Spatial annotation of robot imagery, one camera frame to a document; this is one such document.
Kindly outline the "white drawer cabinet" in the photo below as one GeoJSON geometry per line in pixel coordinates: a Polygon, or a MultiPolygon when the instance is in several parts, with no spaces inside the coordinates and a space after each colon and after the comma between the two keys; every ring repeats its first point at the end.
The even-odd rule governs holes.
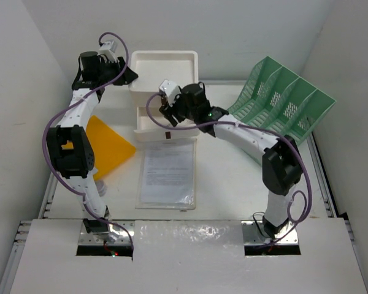
{"type": "Polygon", "coordinates": [[[145,111],[149,97],[159,90],[164,80],[180,86],[197,83],[198,55],[186,50],[138,50],[131,55],[130,68],[138,74],[129,85],[137,113],[137,127],[146,128],[151,121],[145,111]]]}

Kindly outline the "white drawer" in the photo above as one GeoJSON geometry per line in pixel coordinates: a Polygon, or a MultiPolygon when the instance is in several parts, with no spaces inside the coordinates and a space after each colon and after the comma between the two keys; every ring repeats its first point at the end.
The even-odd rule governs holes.
{"type": "Polygon", "coordinates": [[[148,116],[145,107],[137,107],[137,128],[134,135],[137,141],[145,143],[150,141],[175,140],[181,138],[197,137],[199,129],[168,130],[155,124],[148,116]]]}

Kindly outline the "yellow plastic folder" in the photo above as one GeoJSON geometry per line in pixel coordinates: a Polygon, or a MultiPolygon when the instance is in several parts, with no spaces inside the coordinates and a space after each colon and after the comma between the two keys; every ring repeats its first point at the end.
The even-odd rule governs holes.
{"type": "Polygon", "coordinates": [[[94,152],[94,180],[98,181],[132,157],[136,148],[97,116],[92,116],[86,135],[94,152]]]}

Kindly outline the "clear document sleeve with papers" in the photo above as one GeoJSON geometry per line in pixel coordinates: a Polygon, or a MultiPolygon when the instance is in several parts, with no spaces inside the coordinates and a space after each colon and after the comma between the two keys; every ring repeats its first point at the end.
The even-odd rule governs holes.
{"type": "Polygon", "coordinates": [[[195,138],[144,143],[137,209],[196,208],[196,143],[195,138]]]}

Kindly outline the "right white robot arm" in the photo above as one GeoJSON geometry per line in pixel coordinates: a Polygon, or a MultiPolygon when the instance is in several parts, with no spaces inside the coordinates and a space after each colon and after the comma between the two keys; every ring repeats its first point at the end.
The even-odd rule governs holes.
{"type": "Polygon", "coordinates": [[[263,184],[269,191],[263,227],[269,237],[275,238],[289,221],[288,201],[302,176],[294,139],[258,130],[224,108],[211,105],[201,82],[181,88],[164,80],[159,92],[163,97],[159,112],[172,126],[190,120],[201,132],[233,144],[260,162],[263,184]]]}

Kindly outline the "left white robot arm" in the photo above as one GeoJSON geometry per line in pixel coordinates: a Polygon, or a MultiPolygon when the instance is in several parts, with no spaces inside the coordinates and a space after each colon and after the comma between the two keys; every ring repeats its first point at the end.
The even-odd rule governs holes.
{"type": "Polygon", "coordinates": [[[61,119],[56,126],[44,131],[44,154],[58,180],[77,196],[87,233],[107,235],[112,223],[93,179],[95,156],[86,127],[106,86],[127,85],[136,78],[123,57],[95,51],[81,53],[69,107],[59,113],[61,119]]]}

